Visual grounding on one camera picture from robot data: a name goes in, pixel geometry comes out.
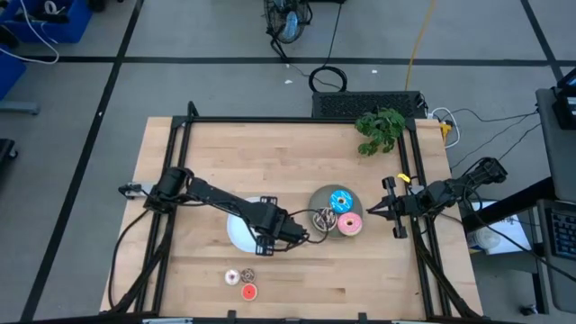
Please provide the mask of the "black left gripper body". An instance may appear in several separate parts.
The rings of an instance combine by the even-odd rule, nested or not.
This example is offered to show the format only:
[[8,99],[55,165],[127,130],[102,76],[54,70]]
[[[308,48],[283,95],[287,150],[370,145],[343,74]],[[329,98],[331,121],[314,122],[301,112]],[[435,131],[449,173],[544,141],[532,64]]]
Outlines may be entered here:
[[271,257],[275,252],[277,240],[289,242],[283,231],[283,226],[288,218],[288,211],[277,206],[278,199],[273,196],[261,196],[260,203],[265,207],[264,216],[255,222],[254,229],[259,236],[255,238],[256,255]]

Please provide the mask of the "large chocolate donut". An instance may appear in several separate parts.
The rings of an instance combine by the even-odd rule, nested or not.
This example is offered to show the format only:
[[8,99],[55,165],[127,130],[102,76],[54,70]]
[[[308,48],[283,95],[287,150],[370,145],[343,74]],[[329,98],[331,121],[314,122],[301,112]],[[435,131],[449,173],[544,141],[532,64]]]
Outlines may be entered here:
[[318,209],[312,216],[312,224],[316,230],[330,232],[336,227],[338,216],[331,208]]

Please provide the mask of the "large pink donut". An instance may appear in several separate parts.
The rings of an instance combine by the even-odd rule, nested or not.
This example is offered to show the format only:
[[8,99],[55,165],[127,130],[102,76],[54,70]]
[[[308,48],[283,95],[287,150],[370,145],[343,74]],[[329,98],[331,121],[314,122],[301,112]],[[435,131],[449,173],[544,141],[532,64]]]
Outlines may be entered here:
[[337,228],[344,236],[353,237],[363,228],[362,217],[354,212],[343,213],[337,219]]

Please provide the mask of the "large blue donut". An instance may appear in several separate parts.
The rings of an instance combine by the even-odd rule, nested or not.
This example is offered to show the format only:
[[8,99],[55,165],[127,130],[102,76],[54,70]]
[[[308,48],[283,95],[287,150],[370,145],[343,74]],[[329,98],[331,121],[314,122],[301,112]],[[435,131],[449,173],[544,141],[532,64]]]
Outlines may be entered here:
[[350,212],[354,207],[353,195],[347,190],[338,189],[331,193],[329,205],[335,213]]

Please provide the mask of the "white round plate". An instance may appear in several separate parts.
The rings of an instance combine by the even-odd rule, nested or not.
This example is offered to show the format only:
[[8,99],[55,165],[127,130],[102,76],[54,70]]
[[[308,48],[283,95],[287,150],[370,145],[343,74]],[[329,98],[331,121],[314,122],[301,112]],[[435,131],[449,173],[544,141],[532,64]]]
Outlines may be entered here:
[[255,254],[257,250],[256,238],[260,236],[253,228],[250,228],[246,223],[235,214],[238,208],[232,204],[231,209],[233,213],[228,213],[227,218],[227,233],[230,242],[239,250]]

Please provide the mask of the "green leafy plant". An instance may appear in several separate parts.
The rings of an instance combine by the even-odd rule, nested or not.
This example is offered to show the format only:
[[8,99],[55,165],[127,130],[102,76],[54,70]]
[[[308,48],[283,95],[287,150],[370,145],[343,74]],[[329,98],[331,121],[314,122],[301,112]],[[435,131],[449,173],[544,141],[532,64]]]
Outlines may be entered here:
[[392,108],[377,107],[366,112],[355,121],[355,129],[367,138],[367,142],[358,146],[358,153],[370,157],[379,151],[392,151],[405,125],[405,118]]

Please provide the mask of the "white paper sheet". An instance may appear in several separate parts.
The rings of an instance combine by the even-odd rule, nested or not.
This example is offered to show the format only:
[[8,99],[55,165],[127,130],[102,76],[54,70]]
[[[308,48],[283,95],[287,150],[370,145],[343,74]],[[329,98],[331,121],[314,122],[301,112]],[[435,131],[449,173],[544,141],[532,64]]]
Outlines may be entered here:
[[522,251],[506,237],[514,240],[522,248],[532,249],[522,223],[516,214],[466,234],[471,254],[483,252],[486,255],[499,255]]

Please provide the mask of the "black perforated computer case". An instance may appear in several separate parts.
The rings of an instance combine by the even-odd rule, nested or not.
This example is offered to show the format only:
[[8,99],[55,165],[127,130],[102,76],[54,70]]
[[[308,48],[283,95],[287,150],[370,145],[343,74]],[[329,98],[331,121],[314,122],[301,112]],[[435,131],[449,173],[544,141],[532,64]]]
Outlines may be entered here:
[[394,109],[405,118],[427,116],[426,101],[418,91],[314,93],[311,116],[356,119],[378,108]]

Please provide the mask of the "black keyboard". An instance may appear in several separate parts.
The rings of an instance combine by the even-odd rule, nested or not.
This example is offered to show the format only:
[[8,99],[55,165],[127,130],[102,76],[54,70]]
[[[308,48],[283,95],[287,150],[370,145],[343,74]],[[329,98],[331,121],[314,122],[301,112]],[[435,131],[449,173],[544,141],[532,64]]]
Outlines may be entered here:
[[576,260],[576,214],[547,209],[546,227],[552,253]]

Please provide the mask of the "grey desk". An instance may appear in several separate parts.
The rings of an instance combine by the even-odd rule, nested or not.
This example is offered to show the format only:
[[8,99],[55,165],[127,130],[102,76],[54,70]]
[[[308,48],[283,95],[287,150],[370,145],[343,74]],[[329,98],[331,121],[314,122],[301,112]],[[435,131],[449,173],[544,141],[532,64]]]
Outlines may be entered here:
[[[553,183],[553,197],[538,204],[540,220],[544,222],[544,254],[556,267],[548,270],[552,301],[557,310],[576,314],[576,130],[560,127],[553,110],[558,99],[554,90],[539,89],[535,95]],[[574,220],[568,225],[574,246],[562,256],[555,251],[553,221],[555,217],[567,216]]]

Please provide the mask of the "black monitor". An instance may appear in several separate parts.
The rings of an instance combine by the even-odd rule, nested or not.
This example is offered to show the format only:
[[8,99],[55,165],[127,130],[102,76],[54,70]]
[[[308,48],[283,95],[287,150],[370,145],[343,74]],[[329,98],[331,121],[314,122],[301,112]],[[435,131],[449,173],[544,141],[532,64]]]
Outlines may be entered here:
[[576,130],[576,67],[553,89],[553,111],[563,130]]

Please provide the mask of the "black floor fan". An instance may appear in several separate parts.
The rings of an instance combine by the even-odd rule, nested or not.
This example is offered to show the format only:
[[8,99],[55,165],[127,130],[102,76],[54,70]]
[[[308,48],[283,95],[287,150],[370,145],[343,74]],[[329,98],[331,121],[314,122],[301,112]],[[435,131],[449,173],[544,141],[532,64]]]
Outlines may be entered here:
[[263,3],[265,33],[271,37],[270,46],[282,62],[288,63],[283,45],[297,41],[311,23],[313,13],[309,0],[264,0]]

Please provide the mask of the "large blue bin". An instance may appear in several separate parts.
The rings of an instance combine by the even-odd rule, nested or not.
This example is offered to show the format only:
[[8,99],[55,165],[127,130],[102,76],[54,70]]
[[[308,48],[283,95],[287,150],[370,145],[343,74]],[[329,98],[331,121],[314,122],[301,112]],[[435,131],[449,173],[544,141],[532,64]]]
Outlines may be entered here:
[[24,43],[78,43],[91,17],[86,0],[7,0],[0,25]]

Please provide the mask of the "grey metal foot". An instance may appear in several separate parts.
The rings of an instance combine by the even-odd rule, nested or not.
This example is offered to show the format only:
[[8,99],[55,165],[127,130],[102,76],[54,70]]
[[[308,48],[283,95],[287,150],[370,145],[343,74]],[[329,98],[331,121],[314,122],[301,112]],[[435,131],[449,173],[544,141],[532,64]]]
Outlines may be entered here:
[[28,113],[37,115],[40,107],[31,102],[0,101],[0,113]]

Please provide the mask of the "black aluminium table frame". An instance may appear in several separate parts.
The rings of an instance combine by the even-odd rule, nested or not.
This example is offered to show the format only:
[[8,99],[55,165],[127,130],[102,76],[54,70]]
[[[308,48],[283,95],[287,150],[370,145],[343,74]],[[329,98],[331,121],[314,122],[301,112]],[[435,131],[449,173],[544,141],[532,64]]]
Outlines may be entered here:
[[[381,181],[423,172],[427,182],[450,172],[439,125],[418,120],[405,146],[362,157],[362,136],[350,123],[287,117],[198,117],[185,127],[175,117],[151,117],[143,134],[134,180],[154,184],[169,165],[183,165],[209,184],[243,198],[272,195],[300,223],[314,192],[326,185],[351,189],[364,208],[384,194]],[[170,216],[145,213],[143,200],[126,204],[112,290],[121,298],[155,244],[168,255],[152,272],[135,311],[161,316],[239,318],[423,320],[455,314],[434,280],[421,281],[413,238],[396,239],[390,221],[365,215],[352,238],[322,239],[273,256],[254,256],[230,242],[227,216],[208,206],[184,207]],[[258,289],[227,285],[229,269],[252,268]]]

